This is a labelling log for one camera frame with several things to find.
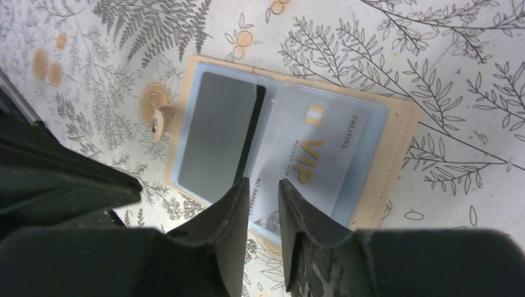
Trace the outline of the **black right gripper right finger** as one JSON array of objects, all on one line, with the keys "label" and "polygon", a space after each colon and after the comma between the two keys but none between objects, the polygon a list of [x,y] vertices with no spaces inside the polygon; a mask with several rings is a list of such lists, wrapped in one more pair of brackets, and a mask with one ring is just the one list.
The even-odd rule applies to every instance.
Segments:
[{"label": "black right gripper right finger", "polygon": [[350,230],[279,183],[292,296],[523,296],[524,253],[487,229]]}]

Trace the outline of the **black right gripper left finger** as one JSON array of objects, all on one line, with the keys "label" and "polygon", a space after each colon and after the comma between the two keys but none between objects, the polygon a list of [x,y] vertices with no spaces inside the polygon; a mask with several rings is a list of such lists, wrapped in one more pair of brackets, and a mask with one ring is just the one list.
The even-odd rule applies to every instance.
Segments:
[{"label": "black right gripper left finger", "polygon": [[24,228],[1,242],[2,296],[240,296],[249,179],[179,227]]}]

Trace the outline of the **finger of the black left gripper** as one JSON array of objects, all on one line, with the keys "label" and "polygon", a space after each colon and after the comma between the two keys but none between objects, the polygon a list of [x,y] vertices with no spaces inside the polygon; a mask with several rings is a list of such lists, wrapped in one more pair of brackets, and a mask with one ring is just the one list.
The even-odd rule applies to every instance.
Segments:
[{"label": "finger of the black left gripper", "polygon": [[69,150],[1,92],[1,237],[139,202],[133,176]]}]

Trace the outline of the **beige card holder wallet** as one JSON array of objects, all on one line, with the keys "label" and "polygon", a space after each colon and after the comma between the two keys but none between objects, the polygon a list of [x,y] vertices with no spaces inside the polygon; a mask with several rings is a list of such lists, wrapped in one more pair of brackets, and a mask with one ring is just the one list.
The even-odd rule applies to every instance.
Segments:
[{"label": "beige card holder wallet", "polygon": [[[212,205],[193,196],[177,183],[193,113],[193,101],[202,73],[212,72],[263,85],[266,88],[266,95],[245,171],[241,176],[250,181],[248,201],[250,216],[256,195],[252,172],[276,94],[284,87],[300,88],[323,96],[330,95],[353,100],[367,108],[367,121],[345,176],[336,206],[332,214],[328,216],[338,224],[353,230],[379,226],[383,216],[383,207],[395,185],[401,170],[402,159],[422,114],[414,103],[202,56],[189,58],[187,72],[188,75],[184,80],[181,99],[178,103],[169,105],[166,100],[161,100],[160,103],[147,107],[152,140],[157,143],[164,137],[170,138],[165,173],[165,181],[170,187],[190,199],[204,205]],[[258,241],[274,245],[280,244],[280,235],[277,236],[251,223],[249,217],[248,229]]]}]

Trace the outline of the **black card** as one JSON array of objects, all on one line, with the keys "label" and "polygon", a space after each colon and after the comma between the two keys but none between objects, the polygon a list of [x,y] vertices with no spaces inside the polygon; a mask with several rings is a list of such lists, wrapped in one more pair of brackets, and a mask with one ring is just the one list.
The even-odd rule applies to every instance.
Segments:
[{"label": "black card", "polygon": [[245,171],[266,88],[203,72],[177,183],[207,204],[218,201]]}]

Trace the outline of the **white VIP card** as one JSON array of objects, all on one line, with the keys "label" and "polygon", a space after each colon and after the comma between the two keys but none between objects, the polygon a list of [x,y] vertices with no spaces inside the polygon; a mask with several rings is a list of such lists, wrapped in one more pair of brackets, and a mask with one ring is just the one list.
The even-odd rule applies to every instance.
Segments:
[{"label": "white VIP card", "polygon": [[280,235],[281,179],[332,214],[367,117],[367,108],[353,100],[280,89],[252,172],[256,195],[250,222]]}]

